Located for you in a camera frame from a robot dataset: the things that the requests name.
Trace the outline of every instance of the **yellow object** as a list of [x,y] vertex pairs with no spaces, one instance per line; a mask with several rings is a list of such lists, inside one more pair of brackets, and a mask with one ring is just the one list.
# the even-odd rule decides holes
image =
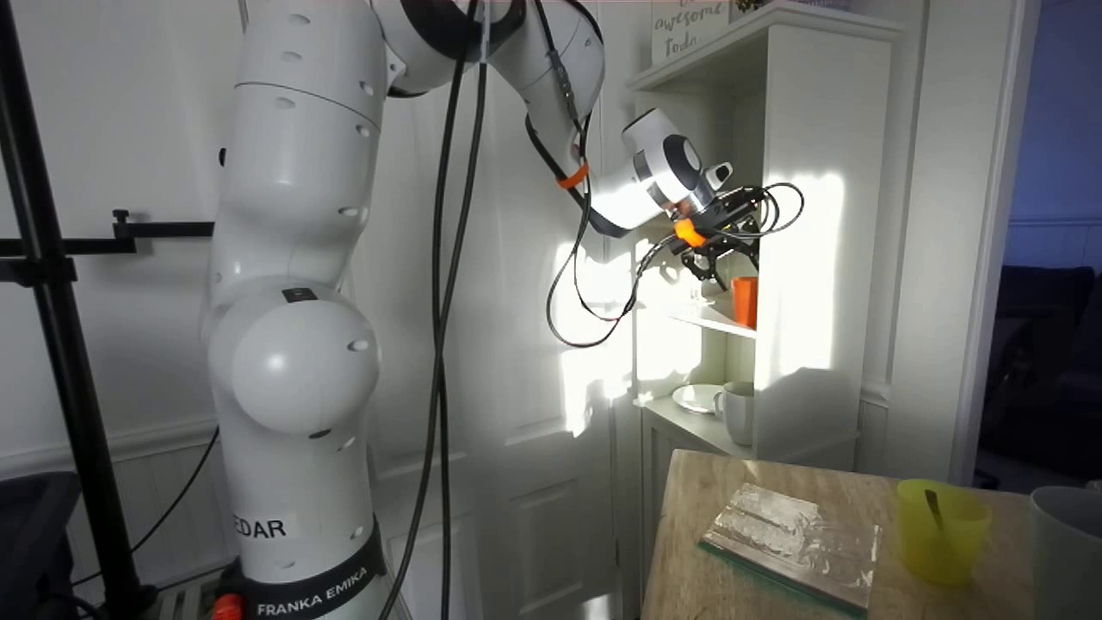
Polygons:
[[907,479],[897,487],[903,564],[935,585],[965,585],[988,544],[992,514],[961,487]]
[[680,216],[680,221],[674,221],[674,236],[681,236],[688,248],[711,246],[711,241],[695,229],[695,225],[694,225],[688,216]]

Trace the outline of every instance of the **cable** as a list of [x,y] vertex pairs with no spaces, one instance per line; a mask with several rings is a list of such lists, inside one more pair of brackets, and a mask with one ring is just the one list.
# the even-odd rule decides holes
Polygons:
[[594,339],[594,341],[573,341],[573,339],[566,339],[566,334],[558,329],[558,325],[555,325],[555,288],[558,288],[562,273],[566,273],[566,264],[569,264],[569,260],[562,260],[562,267],[555,273],[553,288],[548,288],[548,297],[546,297],[546,321],[548,321],[553,334],[555,334],[562,343],[569,343],[569,349],[601,349],[601,343],[606,343],[606,341],[621,329],[623,317],[639,306],[639,293],[640,293],[644,273],[649,273],[649,267],[657,260],[657,255],[667,252],[673,246],[674,246],[674,236],[665,236],[665,241],[657,241],[657,246],[640,259],[640,264],[633,267],[629,293],[627,293],[621,313],[618,313],[618,317],[606,317],[606,321],[609,321],[606,334],[601,334],[601,339]]
[[548,40],[553,77],[558,83],[562,107],[566,107],[569,120],[577,125],[577,132],[586,134],[586,120],[579,114],[579,102],[577,102],[573,77],[566,71],[566,61],[562,61],[558,48],[555,48],[555,38],[553,38],[553,19],[548,19],[548,11],[546,11],[546,0],[535,0],[535,6],[536,6],[541,30],[546,30],[546,40]]
[[[201,460],[192,465],[192,471],[189,471],[189,479],[183,482],[183,490],[173,496],[173,504],[163,508],[163,518],[132,544],[132,553],[137,553],[163,526],[167,526],[167,520],[178,508],[178,504],[188,499],[188,491],[196,487],[196,479],[201,479],[201,471],[205,471],[205,465],[208,465],[208,457],[209,457],[209,450],[213,450],[213,445],[219,445],[219,427],[209,429],[209,442],[208,442],[208,449],[205,449],[205,456],[201,456]],[[77,580],[77,583],[70,583],[73,588],[81,588],[81,585],[88,585],[88,583],[93,583],[93,580],[100,580],[105,570],[93,570],[93,575],[83,575],[83,580]]]
[[573,252],[569,252],[577,300],[589,317],[612,325],[618,317],[601,313],[581,293],[581,259],[579,259],[579,252],[581,252],[586,229],[589,229],[589,221],[581,216],[579,221],[579,235],[577,235]]
[[73,596],[73,591],[44,591],[44,599],[70,603],[73,612],[81,612],[81,616],[106,620],[105,611],[97,611],[93,603],[88,603],[88,599],[81,599],[81,596]]
[[[791,213],[784,225],[781,225],[781,202],[779,202],[774,190],[795,193],[795,213]],[[790,229],[790,227],[802,216],[802,209],[806,209],[806,195],[802,195],[802,190],[799,190],[795,184],[771,184],[771,186],[765,186],[760,193],[765,193],[765,201],[771,202],[771,209],[774,209],[779,221],[774,221],[771,227],[760,227],[758,236]]]
[[470,205],[471,205],[471,186],[477,186],[477,162],[480,162],[480,141],[481,141],[481,116],[485,116],[485,27],[481,27],[481,64],[480,64],[480,102],[477,102],[477,127],[471,127],[471,156],[470,156],[470,174],[464,174],[464,202],[453,246],[453,267],[445,282],[445,300],[440,300],[440,248],[445,248],[445,193],[447,193],[447,162],[453,162],[453,134],[455,134],[455,114],[457,114],[457,94],[463,94],[463,71],[464,57],[455,57],[453,71],[453,94],[447,94],[447,109],[445,109],[445,141],[440,141],[440,162],[437,162],[437,193],[435,193],[435,277],[432,277],[432,297],[435,297],[435,390],[432,390],[432,417],[427,417],[427,442],[425,442],[425,460],[421,460],[421,482],[417,482],[417,499],[413,499],[413,518],[409,518],[409,535],[407,549],[399,558],[399,570],[394,580],[394,588],[382,603],[382,616],[394,612],[409,560],[413,560],[413,544],[425,518],[425,499],[427,499],[427,482],[432,482],[432,460],[435,460],[435,445],[440,429],[440,526],[445,526],[445,558],[440,558],[440,616],[453,612],[453,457],[447,457],[447,367],[445,367],[445,334],[447,334],[447,317],[453,317],[453,300],[455,300],[455,282],[457,282],[457,259],[463,259],[463,241],[470,227]]

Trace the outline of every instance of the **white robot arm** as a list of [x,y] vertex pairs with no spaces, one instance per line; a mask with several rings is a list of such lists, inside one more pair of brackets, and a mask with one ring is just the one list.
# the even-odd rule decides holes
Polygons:
[[[711,205],[688,141],[657,114],[627,132],[629,166],[589,178],[604,40],[577,0],[485,6],[493,64],[601,229]],[[367,620],[388,591],[361,450],[380,349],[333,282],[369,216],[382,100],[440,87],[480,30],[453,0],[251,2],[208,306],[244,616]]]

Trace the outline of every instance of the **table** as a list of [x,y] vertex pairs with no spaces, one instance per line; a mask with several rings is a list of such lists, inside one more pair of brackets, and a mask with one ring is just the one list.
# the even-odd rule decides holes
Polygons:
[[892,479],[854,474],[831,469],[774,465],[751,457],[719,457],[674,450],[660,504],[657,539],[651,553],[651,580],[644,620],[821,620],[850,616],[840,607],[823,607],[813,596],[791,596],[774,583],[755,580],[699,549],[713,518],[727,507],[736,487],[758,482],[765,490],[802,496],[823,514],[881,526],[881,551],[874,560],[874,585],[869,616],[881,620],[1015,620],[1032,616],[1032,535],[1028,496],[978,491],[992,508],[992,539],[973,585],[938,588],[914,580],[898,564]]

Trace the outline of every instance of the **shelf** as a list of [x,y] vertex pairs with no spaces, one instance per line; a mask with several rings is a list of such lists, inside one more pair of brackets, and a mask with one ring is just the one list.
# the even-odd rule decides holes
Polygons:
[[765,54],[770,27],[781,27],[781,24],[834,30],[849,38],[877,38],[877,40],[892,40],[898,34],[892,19],[874,19],[850,11],[811,6],[811,2],[771,2],[734,19],[730,30],[724,30],[719,38],[702,40],[699,48],[640,71],[639,79],[629,79],[629,87],[657,88],[681,79],[736,83],[743,71],[755,71],[755,64],[760,64],[758,57]]
[[667,306],[667,303],[640,303],[644,313],[657,313],[667,321],[681,321],[681,325],[695,325],[706,329],[724,329],[743,341],[758,341],[758,329],[734,325],[727,313],[713,309],[713,306]]
[[727,424],[718,413],[688,413],[681,407],[674,407],[673,399],[651,399],[651,404],[639,404],[644,413],[651,413],[656,420],[702,442],[713,450],[724,456],[736,456],[747,457],[751,450],[734,445],[727,433]]

